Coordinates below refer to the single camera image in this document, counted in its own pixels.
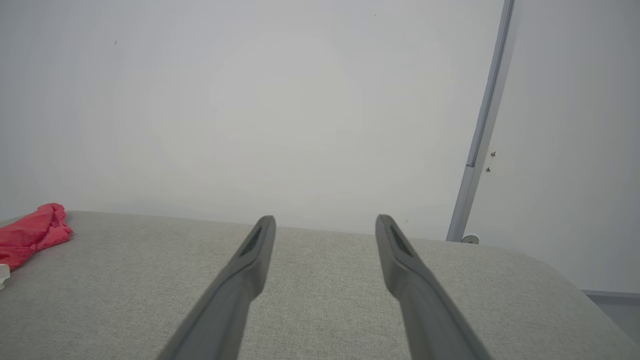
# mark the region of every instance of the red fabric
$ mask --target red fabric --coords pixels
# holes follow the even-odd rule
[[[52,202],[11,225],[0,227],[0,264],[8,264],[13,270],[36,251],[69,240],[72,231],[65,224],[65,216],[65,208]]]

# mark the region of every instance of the metal pole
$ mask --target metal pole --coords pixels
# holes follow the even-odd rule
[[[493,131],[493,125],[495,124],[495,118],[498,114],[498,107],[500,106],[500,99],[502,98],[502,91],[506,79],[506,73],[503,74],[504,76],[499,77],[499,74],[501,74],[500,66],[503,65],[502,69],[504,72],[509,67],[507,61],[505,61],[505,64],[502,62],[509,25],[511,24],[513,3],[514,0],[505,0],[504,6],[502,7],[502,17],[500,18],[500,27],[498,28],[498,38],[495,41],[491,68],[489,69],[489,76],[486,88],[484,89],[476,131],[471,141],[469,157],[467,158],[465,171],[462,175],[456,207],[453,209],[453,216],[451,218],[451,224],[449,225],[449,232],[447,233],[447,241],[462,241],[467,220],[469,219],[469,213],[471,212],[471,205],[476,195],[482,165],[484,164],[484,158],[486,157],[489,141],[491,140],[491,133]]]

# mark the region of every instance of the floor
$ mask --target floor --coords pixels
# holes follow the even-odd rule
[[[589,295],[640,346],[640,298]]]

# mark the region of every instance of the white plastic object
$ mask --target white plastic object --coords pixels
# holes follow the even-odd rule
[[[7,279],[9,279],[10,275],[10,271],[9,271],[9,265],[7,264],[0,264],[0,290],[4,289],[4,284],[3,282]]]

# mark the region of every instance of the white wall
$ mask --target white wall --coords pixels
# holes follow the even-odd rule
[[[0,218],[444,239],[501,0],[3,1]]]
[[[640,3],[520,1],[467,224],[579,288],[640,293]]]

